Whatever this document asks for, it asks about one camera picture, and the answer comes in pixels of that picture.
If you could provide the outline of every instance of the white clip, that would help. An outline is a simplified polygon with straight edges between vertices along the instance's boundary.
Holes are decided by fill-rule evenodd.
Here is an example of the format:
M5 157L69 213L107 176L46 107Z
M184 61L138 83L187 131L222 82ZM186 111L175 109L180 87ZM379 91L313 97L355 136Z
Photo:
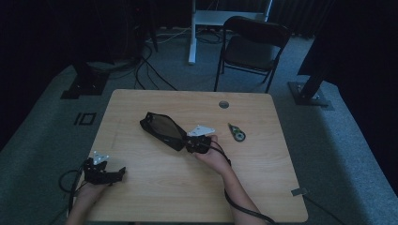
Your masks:
M216 130L211 127L204 127L204 126L196 126L195 129L193 129L191 132L188 132L188 136L190 137L197 137L197 136L202 136L202 135L207 135L209 133L213 133Z
M98 153L97 151L94 151L94 165L98 165L103 161L106 161L109 158L108 155L102 155Z

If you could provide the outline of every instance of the gray carpet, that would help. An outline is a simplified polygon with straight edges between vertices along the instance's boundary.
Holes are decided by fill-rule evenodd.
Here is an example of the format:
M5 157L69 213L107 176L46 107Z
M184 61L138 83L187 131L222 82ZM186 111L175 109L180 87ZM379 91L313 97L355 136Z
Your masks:
M178 90L212 91L221 45L198 42L196 64L189 66L189 43L188 38L161 43L159 52L152 53L148 61ZM297 73L311 44L309 39L291 38L269 91L299 184L310 191L309 198L345 224L398 224L397 197L337 88L326 82L320 88L334 111L298 106L292 98L287 82L308 79ZM101 63L92 65L110 67ZM154 72L148 74L160 89L171 90ZM63 224L68 195L58 187L58 177L77 169L87 158L112 92L134 86L141 89L132 71L121 71L111 74L102 96L60 99L74 77L75 71L68 67L54 78L0 153L0 224ZM139 70L139 78L146 89L156 89L148 79L146 66ZM226 70L219 91L263 92L265 86L260 85L261 81L262 77L257 75ZM75 125L79 113L95 113L94 123ZM65 183L71 180L72 177L67 177ZM340 224L318 206L305 202L309 219L304 224Z

